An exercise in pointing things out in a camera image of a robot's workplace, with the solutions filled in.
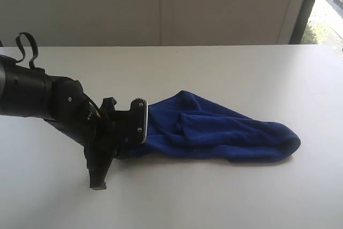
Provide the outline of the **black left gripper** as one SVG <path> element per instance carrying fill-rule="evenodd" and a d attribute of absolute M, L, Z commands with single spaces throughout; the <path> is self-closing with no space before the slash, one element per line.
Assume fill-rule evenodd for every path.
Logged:
<path fill-rule="evenodd" d="M 135 145 L 131 123 L 131 112 L 117 110 L 113 97 L 104 98 L 100 107 L 100 117 L 96 123 L 93 146 L 104 153 L 112 153 L 114 158 L 124 159 L 128 152 L 142 144 Z M 107 189 L 105 182 L 113 160 L 112 156 L 88 157 L 87 169 L 90 177 L 91 189 Z"/>

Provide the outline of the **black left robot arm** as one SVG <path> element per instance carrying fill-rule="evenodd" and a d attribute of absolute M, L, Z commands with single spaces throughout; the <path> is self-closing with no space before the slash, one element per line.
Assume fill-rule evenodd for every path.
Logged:
<path fill-rule="evenodd" d="M 129 110 L 115 105 L 109 97 L 98 107 L 79 81 L 49 76 L 42 68 L 24 68 L 1 55 L 1 115 L 43 119 L 83 146 L 93 190 L 106 189 L 113 159 L 146 141 L 146 100 L 134 99 Z"/>

